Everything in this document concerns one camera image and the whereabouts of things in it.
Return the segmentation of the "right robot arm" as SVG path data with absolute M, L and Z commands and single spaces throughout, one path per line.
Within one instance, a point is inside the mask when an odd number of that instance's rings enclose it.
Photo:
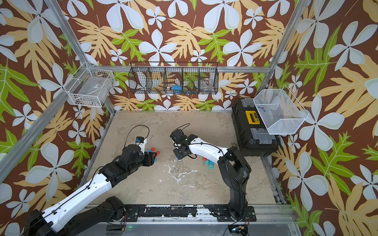
M 187 136 L 181 129 L 175 129 L 170 138 L 177 159 L 197 155 L 218 165 L 221 177 L 230 189 L 228 215 L 234 220 L 242 219 L 247 211 L 246 188 L 252 169 L 241 151 L 235 146 L 219 147 L 193 134 Z

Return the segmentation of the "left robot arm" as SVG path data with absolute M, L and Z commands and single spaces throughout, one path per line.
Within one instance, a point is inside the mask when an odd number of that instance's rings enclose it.
M 155 162 L 156 152 L 142 151 L 135 144 L 124 147 L 121 155 L 99 168 L 90 181 L 68 197 L 43 211 L 34 210 L 25 221 L 25 236 L 75 236 L 100 222 L 123 220 L 125 208 L 121 200 L 110 197 L 99 206 L 81 212 L 90 202 L 107 192 L 139 167 Z

